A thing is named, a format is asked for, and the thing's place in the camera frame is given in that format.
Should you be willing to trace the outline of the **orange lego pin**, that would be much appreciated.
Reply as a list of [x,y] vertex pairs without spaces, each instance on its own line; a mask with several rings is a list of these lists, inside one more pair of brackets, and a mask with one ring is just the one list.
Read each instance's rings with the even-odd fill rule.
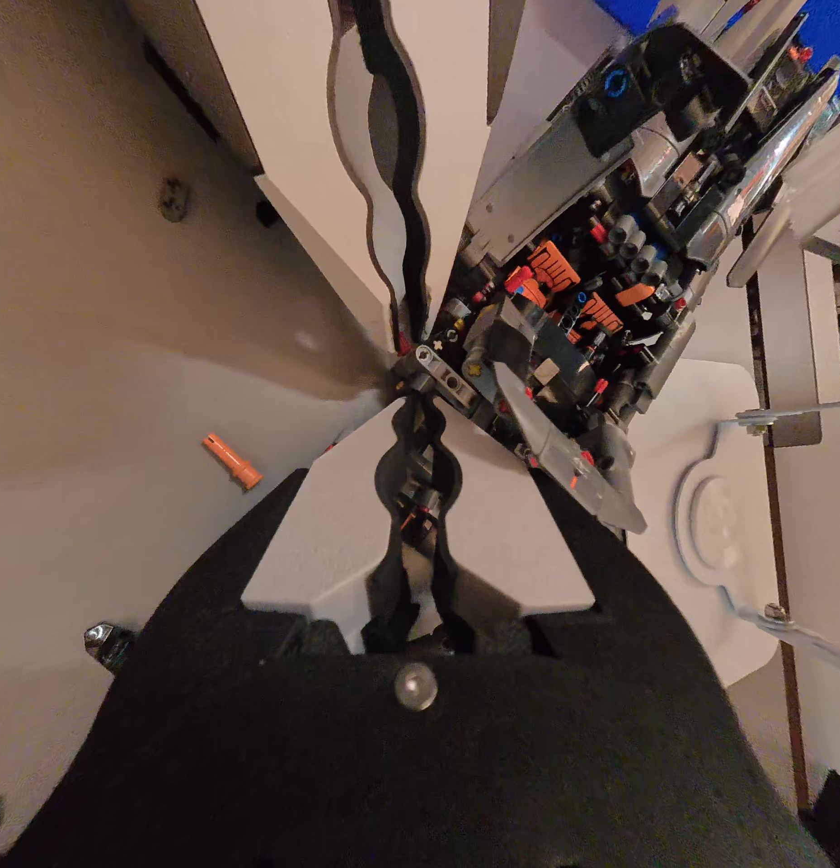
[[263,480],[263,474],[218,435],[206,434],[202,438],[201,444],[230,473],[244,491],[253,490]]

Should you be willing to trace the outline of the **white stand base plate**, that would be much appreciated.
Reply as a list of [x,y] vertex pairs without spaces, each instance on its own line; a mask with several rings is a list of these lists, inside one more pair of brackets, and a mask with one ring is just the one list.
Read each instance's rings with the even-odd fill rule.
[[728,688],[778,640],[742,619],[779,602],[762,440],[734,418],[757,407],[737,364],[685,359],[629,430],[636,504],[647,529],[628,547],[676,604]]

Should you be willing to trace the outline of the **metal stand bracket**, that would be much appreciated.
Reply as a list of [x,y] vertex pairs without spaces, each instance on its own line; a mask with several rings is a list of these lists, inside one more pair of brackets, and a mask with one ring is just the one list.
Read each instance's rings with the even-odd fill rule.
[[798,418],[812,413],[822,413],[827,410],[840,410],[840,401],[817,404],[797,409],[777,410],[772,408],[745,410],[738,413],[728,422],[745,428],[768,428],[781,418]]
[[775,637],[779,642],[808,652],[840,671],[840,646],[786,618],[773,618],[744,602],[730,601],[736,616]]

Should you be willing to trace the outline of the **blue plastic bin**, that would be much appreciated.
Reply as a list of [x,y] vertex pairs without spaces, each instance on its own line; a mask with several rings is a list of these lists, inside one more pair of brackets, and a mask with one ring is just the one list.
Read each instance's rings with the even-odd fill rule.
[[[599,1],[598,4],[632,34],[646,29],[657,6],[657,2],[649,1]],[[831,57],[840,57],[840,1],[806,1],[803,10],[807,20],[800,37],[805,45],[814,49],[810,65],[817,71]]]

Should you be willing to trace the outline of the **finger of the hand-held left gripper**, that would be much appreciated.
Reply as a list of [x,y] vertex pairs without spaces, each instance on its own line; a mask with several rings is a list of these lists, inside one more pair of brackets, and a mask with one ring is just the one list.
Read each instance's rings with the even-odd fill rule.
[[256,181],[382,353],[394,293],[375,263],[372,76],[349,2],[197,3],[263,165]]
[[[425,341],[441,309],[489,138],[489,2],[366,2],[373,142],[391,179],[371,193],[375,263],[394,327]],[[381,87],[389,100],[375,95]]]

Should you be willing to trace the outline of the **grey lego car model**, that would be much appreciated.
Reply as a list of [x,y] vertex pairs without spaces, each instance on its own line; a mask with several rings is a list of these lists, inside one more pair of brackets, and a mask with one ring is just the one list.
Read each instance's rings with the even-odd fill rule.
[[469,211],[396,389],[436,393],[621,536],[628,438],[696,332],[731,243],[838,105],[795,10],[750,45],[671,19],[607,54]]

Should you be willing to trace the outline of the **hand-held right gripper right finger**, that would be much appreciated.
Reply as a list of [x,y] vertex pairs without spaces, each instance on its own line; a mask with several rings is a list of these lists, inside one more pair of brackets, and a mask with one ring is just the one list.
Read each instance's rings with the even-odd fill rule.
[[433,596],[456,654],[525,618],[584,612],[596,599],[523,461],[444,400],[429,402],[442,505]]

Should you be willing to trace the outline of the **small dark lego piece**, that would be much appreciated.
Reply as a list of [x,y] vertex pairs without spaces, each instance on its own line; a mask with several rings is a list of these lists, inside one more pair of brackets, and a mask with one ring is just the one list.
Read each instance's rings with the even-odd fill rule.
[[190,189],[178,178],[165,178],[158,194],[158,211],[170,223],[181,223],[187,217]]

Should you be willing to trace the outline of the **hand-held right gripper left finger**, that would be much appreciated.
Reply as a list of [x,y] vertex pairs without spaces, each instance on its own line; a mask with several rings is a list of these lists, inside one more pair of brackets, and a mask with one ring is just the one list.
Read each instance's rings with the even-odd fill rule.
[[368,581],[391,528],[375,471],[397,443],[393,420],[404,403],[396,399],[311,465],[242,593],[246,609],[331,621],[352,654],[364,652]]

